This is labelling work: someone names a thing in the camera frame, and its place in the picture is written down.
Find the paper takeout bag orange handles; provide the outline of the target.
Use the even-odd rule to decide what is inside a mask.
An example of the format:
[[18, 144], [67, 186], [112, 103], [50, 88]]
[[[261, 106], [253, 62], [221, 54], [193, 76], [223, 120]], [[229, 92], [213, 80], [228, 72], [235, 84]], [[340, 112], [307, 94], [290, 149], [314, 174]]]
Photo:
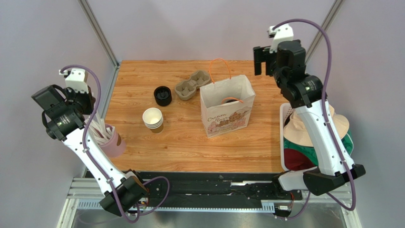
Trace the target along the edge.
[[[201, 120], [208, 138], [230, 133], [247, 127], [256, 93], [246, 75], [232, 76], [224, 80], [214, 80], [211, 67], [209, 75], [212, 82], [200, 87]], [[222, 104], [225, 99], [237, 102]]]

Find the stack of paper cups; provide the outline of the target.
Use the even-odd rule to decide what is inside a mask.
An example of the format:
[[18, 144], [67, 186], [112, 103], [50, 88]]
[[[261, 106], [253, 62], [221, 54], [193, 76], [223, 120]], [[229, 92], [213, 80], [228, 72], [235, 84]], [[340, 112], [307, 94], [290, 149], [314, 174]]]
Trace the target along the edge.
[[145, 126], [153, 133], [161, 133], [164, 129], [163, 114], [158, 108], [149, 108], [142, 116]]

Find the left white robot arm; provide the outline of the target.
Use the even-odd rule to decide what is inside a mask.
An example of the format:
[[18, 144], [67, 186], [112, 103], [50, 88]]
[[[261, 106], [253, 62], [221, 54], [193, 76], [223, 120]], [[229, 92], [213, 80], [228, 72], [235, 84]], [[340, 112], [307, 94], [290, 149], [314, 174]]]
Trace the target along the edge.
[[85, 115], [92, 113], [96, 101], [91, 91], [49, 85], [32, 99], [43, 109], [42, 123], [49, 137], [71, 149], [96, 179], [104, 195], [99, 204], [105, 211], [120, 216], [147, 195], [139, 175], [120, 171], [85, 130]]

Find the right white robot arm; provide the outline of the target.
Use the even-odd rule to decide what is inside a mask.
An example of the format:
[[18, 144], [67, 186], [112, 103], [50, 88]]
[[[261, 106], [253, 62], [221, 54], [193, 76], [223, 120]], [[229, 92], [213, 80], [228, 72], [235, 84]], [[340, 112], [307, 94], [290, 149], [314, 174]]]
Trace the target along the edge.
[[274, 77], [281, 94], [303, 121], [318, 158], [317, 167], [274, 176], [274, 185], [280, 192], [308, 190], [319, 196], [365, 175], [365, 167], [354, 163], [340, 141], [328, 103], [322, 100], [321, 80], [306, 73], [306, 51], [300, 41], [283, 41], [276, 52], [271, 49], [253, 48], [255, 75], [262, 73], [264, 62], [266, 74]]

